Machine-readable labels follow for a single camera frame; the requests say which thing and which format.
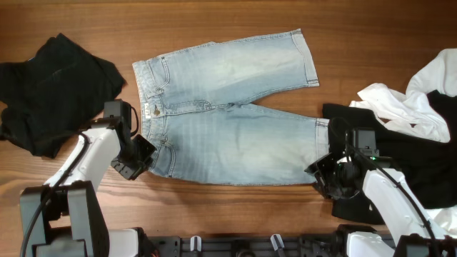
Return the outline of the light blue denim shorts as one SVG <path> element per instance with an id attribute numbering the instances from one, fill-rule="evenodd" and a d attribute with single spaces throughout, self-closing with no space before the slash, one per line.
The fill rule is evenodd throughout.
<path id="1" fill-rule="evenodd" d="M 319 85 L 300 30 L 211 41 L 133 70 L 153 174 L 237 186 L 314 182 L 306 169 L 328 153 L 328 120 L 256 104 Z"/>

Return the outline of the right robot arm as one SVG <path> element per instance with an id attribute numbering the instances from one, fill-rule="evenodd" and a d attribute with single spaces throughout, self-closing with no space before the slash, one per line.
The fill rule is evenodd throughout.
<path id="1" fill-rule="evenodd" d="M 353 128 L 341 137 L 341 157 L 328 153 L 306 173 L 324 197 L 365 196 L 393 240 L 389 246 L 370 226 L 340 225 L 327 248 L 330 256 L 455 256 L 456 239 L 427 213 L 390 157 L 382 157 L 372 129 Z"/>

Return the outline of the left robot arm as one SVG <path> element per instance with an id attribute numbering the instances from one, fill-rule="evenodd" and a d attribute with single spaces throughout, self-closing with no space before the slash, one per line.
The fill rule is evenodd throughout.
<path id="1" fill-rule="evenodd" d="M 104 104 L 104 114 L 79 131 L 64 165 L 42 186 L 20 197 L 21 256 L 158 256 L 142 228 L 110 231 L 96 191 L 112 167 L 133 181 L 151 164 L 156 150 L 132 129 L 139 119 L 122 100 Z"/>

